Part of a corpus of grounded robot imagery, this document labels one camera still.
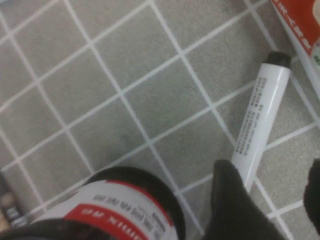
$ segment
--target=white marker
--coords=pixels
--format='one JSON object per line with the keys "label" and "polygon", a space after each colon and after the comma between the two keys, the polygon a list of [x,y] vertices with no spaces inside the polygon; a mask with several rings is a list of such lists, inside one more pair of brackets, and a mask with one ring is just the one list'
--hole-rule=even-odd
{"label": "white marker", "polygon": [[242,123],[232,163],[249,192],[291,75],[291,58],[271,52],[261,65]]}

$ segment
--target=gray tile floor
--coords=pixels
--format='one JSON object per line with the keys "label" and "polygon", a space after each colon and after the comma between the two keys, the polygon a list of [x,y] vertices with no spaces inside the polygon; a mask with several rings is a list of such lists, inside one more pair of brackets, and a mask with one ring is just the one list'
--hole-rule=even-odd
{"label": "gray tile floor", "polygon": [[[0,4],[0,167],[32,219],[94,172],[163,179],[187,239],[208,222],[212,168],[230,159],[260,63],[295,56],[268,0],[9,0]],[[297,58],[251,196],[290,240],[320,157],[320,102]]]}

